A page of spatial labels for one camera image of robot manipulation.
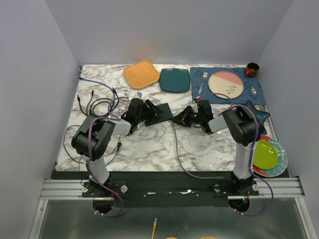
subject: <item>copper mug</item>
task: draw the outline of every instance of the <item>copper mug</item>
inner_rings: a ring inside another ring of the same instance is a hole
[[[258,72],[259,65],[257,65],[256,63],[249,63],[245,68],[245,74],[249,77],[257,76]]]

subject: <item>spoon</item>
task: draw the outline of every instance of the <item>spoon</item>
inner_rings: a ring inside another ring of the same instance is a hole
[[[250,88],[250,93],[256,98],[256,100],[257,100],[257,102],[258,102],[258,104],[259,104],[259,106],[260,106],[260,109],[263,111],[264,110],[264,108],[262,107],[262,105],[261,105],[261,103],[259,102],[259,100],[257,99],[257,91],[256,91],[256,89],[254,88],[254,87],[251,87]]]

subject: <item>blue cable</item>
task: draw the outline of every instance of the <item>blue cable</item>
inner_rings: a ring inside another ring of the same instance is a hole
[[[111,87],[109,87],[108,85],[105,85],[105,84],[103,84],[101,82],[98,82],[98,81],[92,81],[92,80],[84,79],[84,78],[82,78],[80,76],[78,76],[78,79],[82,80],[82,81],[89,81],[89,82],[97,83],[97,84],[100,84],[102,86],[105,86],[105,87],[109,88],[112,91],[112,93],[113,93],[113,99],[115,99],[115,90],[112,89]]]

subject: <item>silverware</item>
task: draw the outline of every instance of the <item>silverware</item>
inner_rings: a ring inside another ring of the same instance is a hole
[[[257,91],[256,91],[256,89],[254,88],[254,87],[251,87],[250,88],[250,93],[256,98],[256,100],[257,100],[257,102],[258,102],[258,104],[259,104],[259,106],[260,106],[260,109],[262,110],[262,111],[265,111],[265,109],[264,109],[264,107],[261,105],[261,103],[259,102],[259,100],[257,99]]]
[[[203,89],[204,81],[207,79],[207,75],[208,75],[208,73],[204,72],[203,82],[201,83],[201,86],[199,87],[199,91],[198,91],[199,94],[201,93],[201,90]]]

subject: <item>white marble tabletop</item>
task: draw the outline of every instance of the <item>white marble tabletop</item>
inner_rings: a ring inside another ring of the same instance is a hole
[[[119,96],[133,97],[137,90],[132,89],[123,76],[127,65],[84,65],[81,77],[102,82],[117,90]],[[163,68],[190,69],[191,67],[244,67],[241,65],[156,65],[160,72]],[[82,107],[86,106],[94,89],[94,98],[113,98],[112,92],[99,84],[80,81],[77,95],[81,98]],[[149,99],[155,105],[168,103],[173,115],[177,115],[186,106],[191,105],[191,90],[183,94],[172,94],[160,89],[159,83],[138,90],[142,99]],[[127,110],[129,101],[120,100],[119,106],[113,111],[120,116]],[[214,116],[225,110],[229,105],[212,104]],[[107,112],[107,104],[96,107],[98,113]],[[77,98],[73,102],[68,127],[74,124],[81,125],[86,116],[81,113]],[[271,132],[265,122],[268,135]],[[218,133],[206,135],[201,128],[182,127],[175,125],[178,150],[183,166],[189,171],[231,171],[235,165],[236,143],[225,129]],[[78,127],[71,128],[65,138],[65,146],[70,155],[80,160],[80,156],[71,147],[71,139]],[[112,136],[106,150],[110,153],[117,145],[118,136]],[[181,171],[176,160],[175,141],[171,123],[166,121],[152,126],[142,126],[130,136],[121,137],[122,146],[115,159],[107,166],[109,171]],[[105,157],[107,164],[113,154]],[[57,171],[86,171],[83,164],[72,161],[61,147],[56,170]]]

